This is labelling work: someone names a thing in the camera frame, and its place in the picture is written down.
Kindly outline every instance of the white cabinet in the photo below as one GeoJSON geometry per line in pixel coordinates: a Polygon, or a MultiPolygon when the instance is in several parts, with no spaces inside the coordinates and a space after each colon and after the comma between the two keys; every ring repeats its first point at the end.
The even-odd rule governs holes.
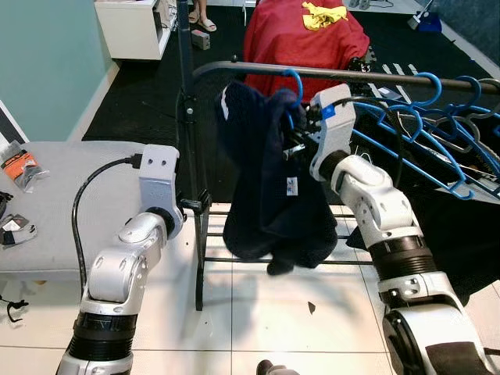
{"type": "Polygon", "coordinates": [[[170,31],[175,24],[175,9],[170,16],[157,12],[163,25],[155,25],[159,0],[97,0],[95,10],[109,53],[114,59],[160,60],[170,31]]]}

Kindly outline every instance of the plastic bag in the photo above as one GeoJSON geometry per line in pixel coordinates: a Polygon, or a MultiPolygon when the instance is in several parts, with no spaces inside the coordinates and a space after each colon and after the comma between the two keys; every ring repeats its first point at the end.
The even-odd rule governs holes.
{"type": "Polygon", "coordinates": [[[18,141],[13,141],[0,153],[0,163],[7,176],[25,193],[33,191],[36,180],[48,177],[48,171],[43,170],[18,141]]]}

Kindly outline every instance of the yellow cloth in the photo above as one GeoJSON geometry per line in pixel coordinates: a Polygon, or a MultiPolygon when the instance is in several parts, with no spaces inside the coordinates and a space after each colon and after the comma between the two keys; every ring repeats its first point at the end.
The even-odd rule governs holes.
{"type": "Polygon", "coordinates": [[[307,8],[309,13],[305,14],[304,26],[308,30],[319,30],[321,27],[327,27],[332,23],[336,23],[340,19],[347,19],[347,8],[338,6],[337,8],[323,8],[315,6],[311,2],[303,2],[302,8],[307,8]]]}

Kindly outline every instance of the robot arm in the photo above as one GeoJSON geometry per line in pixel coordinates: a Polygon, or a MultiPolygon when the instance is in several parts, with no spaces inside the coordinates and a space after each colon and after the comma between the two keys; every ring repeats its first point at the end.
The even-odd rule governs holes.
{"type": "Polygon", "coordinates": [[[409,200],[384,170],[346,152],[354,110],[329,106],[349,96],[341,85],[311,101],[322,120],[319,139],[311,136],[320,146],[310,169],[317,180],[329,180],[354,212],[380,278],[380,299],[390,309],[383,328],[393,367],[412,375],[493,373],[465,309],[434,264],[409,200]]]}
{"type": "Polygon", "coordinates": [[[178,158],[175,148],[145,147],[139,177],[143,212],[95,258],[57,375],[130,374],[148,274],[184,222],[175,194],[178,158]]]}

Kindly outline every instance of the red garment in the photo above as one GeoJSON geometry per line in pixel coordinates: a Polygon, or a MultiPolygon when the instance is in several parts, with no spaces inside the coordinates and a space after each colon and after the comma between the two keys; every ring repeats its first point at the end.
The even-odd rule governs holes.
{"type": "MultiPolygon", "coordinates": [[[[342,0],[312,0],[316,6],[335,8],[343,6],[342,0]]],[[[348,21],[307,30],[302,20],[309,14],[302,8],[303,0],[263,0],[250,19],[245,34],[244,61],[289,66],[307,66],[326,69],[346,69],[353,57],[362,57],[368,50],[370,39],[363,28],[348,12],[348,21]]],[[[265,96],[280,88],[297,91],[294,78],[248,75],[245,83],[265,96]]],[[[332,80],[302,78],[304,101],[315,93],[338,84],[332,80]]]]}

